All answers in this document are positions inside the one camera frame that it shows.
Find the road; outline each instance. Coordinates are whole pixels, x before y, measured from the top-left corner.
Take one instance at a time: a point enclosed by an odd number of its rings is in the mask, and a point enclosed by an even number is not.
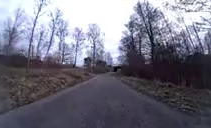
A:
[[[0,128],[187,128],[189,118],[111,75],[0,115]]]

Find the tree trunk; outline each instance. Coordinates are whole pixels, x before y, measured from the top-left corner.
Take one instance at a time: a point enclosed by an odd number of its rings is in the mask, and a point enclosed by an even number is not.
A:
[[[77,41],[76,42],[76,48],[75,48],[75,62],[74,62],[74,66],[76,66],[76,61],[77,61],[78,45],[79,45],[79,42]]]
[[[37,12],[36,18],[35,18],[34,23],[33,23],[33,28],[32,28],[32,31],[31,31],[29,49],[28,49],[28,60],[27,60],[27,67],[26,67],[27,72],[28,72],[29,67],[30,67],[30,51],[31,51],[31,46],[32,46],[32,42],[33,42],[33,35],[34,35],[34,31],[35,31],[35,27],[36,27],[36,24],[37,24],[37,19],[38,19],[40,11],[41,11],[41,9],[39,9],[38,12]]]

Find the bare tree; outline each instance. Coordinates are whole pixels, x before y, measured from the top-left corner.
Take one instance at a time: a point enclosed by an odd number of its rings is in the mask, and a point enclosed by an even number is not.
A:
[[[49,40],[49,44],[48,44],[48,48],[47,48],[47,52],[46,52],[46,55],[45,55],[45,58],[47,57],[52,45],[53,45],[53,42],[54,42],[54,35],[56,34],[59,26],[60,26],[60,23],[62,21],[61,17],[62,17],[62,12],[61,10],[59,9],[56,9],[56,11],[53,13],[51,12],[50,13],[50,17],[51,17],[51,21],[50,21],[50,31],[51,31],[51,34],[50,34],[50,40]]]
[[[61,46],[61,62],[73,64],[73,46],[63,43]]]
[[[59,54],[59,62],[63,63],[64,62],[64,54],[62,54],[64,51],[63,47],[66,47],[65,44],[65,38],[68,36],[68,23],[65,22],[64,20],[61,20],[60,26],[58,27],[56,35],[59,38],[59,44],[58,44],[58,54]]]
[[[107,65],[113,64],[113,58],[112,58],[110,52],[105,53],[105,61],[107,62]]]
[[[76,66],[76,61],[78,57],[78,53],[82,50],[82,46],[84,45],[85,41],[85,34],[83,33],[82,29],[76,27],[73,33],[73,38],[75,40],[75,60],[74,66]]]
[[[197,30],[197,28],[196,28],[196,26],[195,26],[195,24],[193,23],[192,24],[192,28],[193,28],[193,30],[194,30],[194,33],[195,33],[195,37],[197,38],[197,41],[198,41],[198,44],[199,44],[199,51],[201,52],[201,53],[205,53],[205,50],[204,50],[204,47],[203,47],[203,45],[202,45],[202,42],[201,42],[201,39],[200,39],[200,36],[199,36],[199,34],[198,34],[198,30]]]
[[[88,40],[92,45],[92,64],[93,70],[96,62],[96,54],[103,49],[103,33],[100,30],[100,27],[97,24],[89,24],[87,32]]]
[[[36,47],[36,57],[41,58],[41,51],[44,49],[46,44],[46,38],[47,38],[47,29],[45,26],[41,25],[41,27],[38,30],[38,36],[37,36],[37,47]]]
[[[17,43],[21,38],[23,33],[24,13],[24,10],[18,8],[15,11],[14,20],[9,17],[5,22],[4,38],[8,41],[8,44],[6,44],[6,55],[10,54],[14,43]]]
[[[35,3],[35,9],[34,9],[34,21],[33,21],[33,27],[31,28],[31,34],[29,39],[29,49],[28,49],[28,62],[27,62],[27,70],[30,66],[30,54],[31,54],[31,47],[33,43],[33,37],[34,37],[34,31],[37,25],[38,18],[44,14],[41,13],[42,9],[45,8],[50,3],[49,0],[37,0]]]
[[[162,18],[162,12],[157,8],[154,8],[150,3],[138,2],[135,7],[136,14],[140,17],[141,25],[145,29],[145,33],[148,36],[148,39],[151,44],[151,60],[154,62],[155,60],[155,39],[156,36],[159,35],[158,29],[158,21]]]

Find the asphalt road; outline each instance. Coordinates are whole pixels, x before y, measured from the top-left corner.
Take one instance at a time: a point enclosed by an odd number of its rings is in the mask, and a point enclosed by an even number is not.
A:
[[[187,128],[189,118],[100,75],[0,115],[0,128]]]

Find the ground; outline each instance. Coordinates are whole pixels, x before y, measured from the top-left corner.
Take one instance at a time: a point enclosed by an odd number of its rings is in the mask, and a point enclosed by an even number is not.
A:
[[[0,115],[0,128],[193,128],[191,116],[134,91],[111,75]]]

